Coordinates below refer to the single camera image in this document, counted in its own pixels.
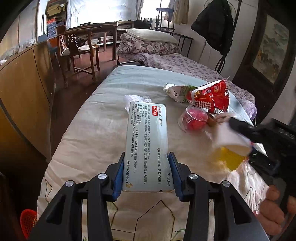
black jacket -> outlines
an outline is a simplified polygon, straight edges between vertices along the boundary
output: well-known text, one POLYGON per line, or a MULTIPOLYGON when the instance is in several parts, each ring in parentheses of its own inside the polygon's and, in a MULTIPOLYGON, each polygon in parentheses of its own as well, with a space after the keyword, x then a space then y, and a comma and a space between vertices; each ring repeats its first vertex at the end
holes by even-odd
POLYGON ((227 0, 213 0, 197 17, 191 29, 203 36, 207 43, 222 55, 232 45, 233 19, 227 0))

reddish brown floor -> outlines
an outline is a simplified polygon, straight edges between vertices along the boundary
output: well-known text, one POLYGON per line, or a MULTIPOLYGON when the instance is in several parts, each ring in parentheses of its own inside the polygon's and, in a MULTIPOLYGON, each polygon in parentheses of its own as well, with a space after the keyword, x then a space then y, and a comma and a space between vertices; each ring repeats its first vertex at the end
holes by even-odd
MULTIPOLYGON (((81 58, 75 57, 75 66, 86 68, 90 66, 90 55, 81 55, 81 58)), ((62 72, 59 69, 57 60, 54 61, 53 68, 56 77, 56 90, 52 107, 51 118, 51 150, 54 154, 59 145, 63 134, 67 130, 74 116, 95 91, 98 85, 116 68, 116 60, 112 61, 112 46, 107 46, 106 52, 103 48, 99 51, 100 71, 96 71, 97 83, 92 81, 92 76, 87 73, 79 73, 68 79, 68 88, 63 87, 62 72)))

human hand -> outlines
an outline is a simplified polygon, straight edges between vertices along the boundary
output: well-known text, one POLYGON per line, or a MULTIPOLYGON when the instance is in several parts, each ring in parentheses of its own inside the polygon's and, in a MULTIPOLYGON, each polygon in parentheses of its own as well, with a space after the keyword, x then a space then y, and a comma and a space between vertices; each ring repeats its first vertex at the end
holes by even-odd
MULTIPOLYGON (((284 212, 274 202, 280 197, 280 191, 275 186, 270 186, 266 193, 266 199, 260 204, 257 219, 265 232, 269 235, 281 233, 281 224, 285 220, 284 212)), ((288 212, 296 214, 296 198, 289 196, 287 202, 288 212)))

black robotic device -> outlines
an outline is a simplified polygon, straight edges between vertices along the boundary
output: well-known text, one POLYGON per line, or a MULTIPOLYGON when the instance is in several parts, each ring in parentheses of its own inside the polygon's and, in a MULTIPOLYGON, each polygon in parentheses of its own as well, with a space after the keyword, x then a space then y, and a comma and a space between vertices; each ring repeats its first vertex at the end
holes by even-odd
MULTIPOLYGON (((263 143, 267 156, 253 150, 249 163, 268 183, 282 178, 287 187, 281 202, 287 211, 288 195, 296 197, 295 132, 272 120, 265 126, 252 127, 234 118, 230 126, 253 142, 263 143)), ((269 238, 246 202, 229 181, 220 184, 205 181, 178 163, 173 152, 168 155, 175 193, 181 202, 190 202, 184 241, 206 241, 208 236, 209 200, 214 201, 214 241, 268 241, 269 238)), ((89 241, 112 241, 106 202, 120 196, 123 184, 124 152, 119 162, 108 166, 90 181, 76 184, 67 181, 32 229, 29 241, 81 241, 82 200, 87 199, 89 241)))

orange basket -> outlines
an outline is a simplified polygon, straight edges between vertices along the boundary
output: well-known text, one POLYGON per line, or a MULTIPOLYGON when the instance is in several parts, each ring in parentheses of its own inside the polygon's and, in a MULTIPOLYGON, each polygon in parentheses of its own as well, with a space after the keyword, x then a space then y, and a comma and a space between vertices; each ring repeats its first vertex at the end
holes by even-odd
POLYGON ((37 212, 31 209, 25 209, 20 215, 20 226, 26 239, 28 239, 32 228, 37 223, 37 212))

